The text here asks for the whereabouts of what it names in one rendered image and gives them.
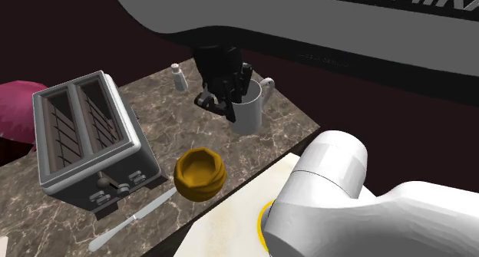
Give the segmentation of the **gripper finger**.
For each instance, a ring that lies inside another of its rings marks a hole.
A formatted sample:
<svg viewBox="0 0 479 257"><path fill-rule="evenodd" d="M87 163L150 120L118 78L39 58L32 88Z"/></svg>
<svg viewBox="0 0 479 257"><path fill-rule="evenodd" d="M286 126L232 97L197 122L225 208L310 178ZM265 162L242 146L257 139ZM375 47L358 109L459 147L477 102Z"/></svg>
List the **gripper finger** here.
<svg viewBox="0 0 479 257"><path fill-rule="evenodd" d="M252 65L245 62L240 71L233 73L233 101L242 101L243 96L246 96L252 73Z"/></svg>
<svg viewBox="0 0 479 257"><path fill-rule="evenodd" d="M228 121L234 123L236 121L236 115L233 109L232 97L229 92L224 97L220 97L220 101L217 104L213 95L204 88L193 101L195 105L203 108L211 113L224 116Z"/></svg>

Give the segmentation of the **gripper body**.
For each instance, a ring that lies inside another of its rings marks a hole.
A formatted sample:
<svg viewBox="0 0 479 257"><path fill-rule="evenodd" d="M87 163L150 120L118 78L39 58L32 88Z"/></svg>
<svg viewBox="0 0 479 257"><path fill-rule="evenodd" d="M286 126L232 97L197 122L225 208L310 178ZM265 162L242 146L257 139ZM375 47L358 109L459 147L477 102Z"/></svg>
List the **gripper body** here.
<svg viewBox="0 0 479 257"><path fill-rule="evenodd" d="M195 60L203 83L203 90L198 97L207 97L209 94L216 95L213 79L224 76L233 76L240 73L243 68L243 58L238 48L227 45L206 46L193 48L192 55Z"/></svg>

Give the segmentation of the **white mug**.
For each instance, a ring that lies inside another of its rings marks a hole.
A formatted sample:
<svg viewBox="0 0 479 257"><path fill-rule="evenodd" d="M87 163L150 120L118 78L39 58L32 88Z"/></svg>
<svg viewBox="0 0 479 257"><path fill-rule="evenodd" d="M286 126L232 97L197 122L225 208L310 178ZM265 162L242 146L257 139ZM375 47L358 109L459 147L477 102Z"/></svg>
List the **white mug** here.
<svg viewBox="0 0 479 257"><path fill-rule="evenodd" d="M236 116L235 122L230 122L234 133L240 135L255 134L262 125L262 112L275 89L275 81L264 78L261 81L251 79L249 88L240 104L233 103Z"/></svg>

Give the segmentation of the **white salt shaker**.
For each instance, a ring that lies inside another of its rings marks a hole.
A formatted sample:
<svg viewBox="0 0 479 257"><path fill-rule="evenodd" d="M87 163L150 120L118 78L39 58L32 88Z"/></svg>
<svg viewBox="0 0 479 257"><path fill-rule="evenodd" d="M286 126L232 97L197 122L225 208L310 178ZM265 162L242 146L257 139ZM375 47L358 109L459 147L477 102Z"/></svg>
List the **white salt shaker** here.
<svg viewBox="0 0 479 257"><path fill-rule="evenodd" d="M177 91L185 91L188 88L185 75L183 74L179 64L174 63L170 66L173 75L173 82Z"/></svg>

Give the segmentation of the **yellow-brown ribbed bowl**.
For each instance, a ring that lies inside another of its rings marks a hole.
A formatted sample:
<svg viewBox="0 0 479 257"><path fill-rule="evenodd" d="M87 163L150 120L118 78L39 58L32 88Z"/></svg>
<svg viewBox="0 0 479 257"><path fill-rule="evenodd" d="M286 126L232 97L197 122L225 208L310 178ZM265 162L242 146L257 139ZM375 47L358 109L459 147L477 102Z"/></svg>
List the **yellow-brown ribbed bowl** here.
<svg viewBox="0 0 479 257"><path fill-rule="evenodd" d="M173 172L177 191L194 202L212 199L222 189L226 177L220 155L206 147L188 150L177 160Z"/></svg>

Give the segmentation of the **silver two-slot toaster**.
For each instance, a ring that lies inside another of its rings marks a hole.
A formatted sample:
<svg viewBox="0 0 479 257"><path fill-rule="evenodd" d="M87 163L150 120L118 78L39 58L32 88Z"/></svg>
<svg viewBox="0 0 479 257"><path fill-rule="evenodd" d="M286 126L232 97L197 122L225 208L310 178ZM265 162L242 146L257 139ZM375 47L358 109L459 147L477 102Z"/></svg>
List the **silver two-slot toaster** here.
<svg viewBox="0 0 479 257"><path fill-rule="evenodd" d="M167 181L137 116L96 71L33 94L43 192L103 219L118 201Z"/></svg>

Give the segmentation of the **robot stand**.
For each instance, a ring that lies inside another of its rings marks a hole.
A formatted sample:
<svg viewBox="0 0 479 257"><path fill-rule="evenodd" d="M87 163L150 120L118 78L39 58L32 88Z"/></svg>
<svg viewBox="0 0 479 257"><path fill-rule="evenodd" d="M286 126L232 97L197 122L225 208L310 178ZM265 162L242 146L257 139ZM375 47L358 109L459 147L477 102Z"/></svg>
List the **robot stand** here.
<svg viewBox="0 0 479 257"><path fill-rule="evenodd" d="M261 218L298 161L299 156L288 153L201 216L173 257L292 257L268 251Z"/></svg>

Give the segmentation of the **silver table knife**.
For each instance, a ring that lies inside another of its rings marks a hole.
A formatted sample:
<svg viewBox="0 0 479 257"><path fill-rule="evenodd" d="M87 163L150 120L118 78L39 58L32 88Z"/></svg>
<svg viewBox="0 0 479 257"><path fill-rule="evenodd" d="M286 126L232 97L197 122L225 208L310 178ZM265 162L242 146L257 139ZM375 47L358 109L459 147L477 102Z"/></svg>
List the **silver table knife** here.
<svg viewBox="0 0 479 257"><path fill-rule="evenodd" d="M172 187L161 196L158 196L155 200L147 204L142 209L138 210L135 214L128 217L119 225L115 226L113 229L106 231L106 233L98 236L97 238L93 239L88 245L89 252L95 252L100 247L102 247L106 242L108 242L115 234L117 234L120 230L122 230L125 226L128 226L130 223L137 219L142 219L156 208L161 206L165 203L175 192L177 191L176 187Z"/></svg>

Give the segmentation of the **pink rounded cushion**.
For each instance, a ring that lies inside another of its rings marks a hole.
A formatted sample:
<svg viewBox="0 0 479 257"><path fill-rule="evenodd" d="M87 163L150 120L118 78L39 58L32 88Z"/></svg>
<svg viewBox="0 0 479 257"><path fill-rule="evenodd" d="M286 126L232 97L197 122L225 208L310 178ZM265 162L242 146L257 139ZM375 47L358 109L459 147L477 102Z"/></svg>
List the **pink rounded cushion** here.
<svg viewBox="0 0 479 257"><path fill-rule="evenodd" d="M31 81L0 84L0 137L31 145L35 142L32 96L46 88Z"/></svg>

